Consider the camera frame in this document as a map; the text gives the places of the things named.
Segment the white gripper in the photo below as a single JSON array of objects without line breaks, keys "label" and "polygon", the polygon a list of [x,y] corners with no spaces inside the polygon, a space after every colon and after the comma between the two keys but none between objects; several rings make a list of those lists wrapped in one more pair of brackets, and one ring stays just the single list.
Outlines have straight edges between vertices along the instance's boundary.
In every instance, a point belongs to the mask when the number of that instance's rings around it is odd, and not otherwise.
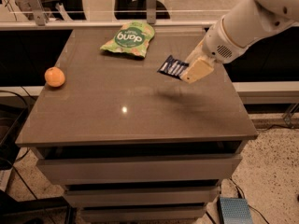
[{"label": "white gripper", "polygon": [[230,63],[245,53],[246,49],[239,47],[227,35],[224,18],[225,16],[222,16],[207,30],[203,42],[200,41],[185,59],[189,66],[180,75],[182,81],[191,84],[214,71],[214,66],[201,58],[202,50],[220,63]]}]

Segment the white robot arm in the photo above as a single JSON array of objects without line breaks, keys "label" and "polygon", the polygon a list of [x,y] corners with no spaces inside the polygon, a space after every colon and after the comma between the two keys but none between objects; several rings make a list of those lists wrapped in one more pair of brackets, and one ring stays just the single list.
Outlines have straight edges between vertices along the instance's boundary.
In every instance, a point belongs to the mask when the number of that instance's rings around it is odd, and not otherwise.
[{"label": "white robot arm", "polygon": [[299,21],[299,0],[241,0],[206,32],[185,62],[179,78],[193,83],[218,63],[230,63],[256,42]]}]

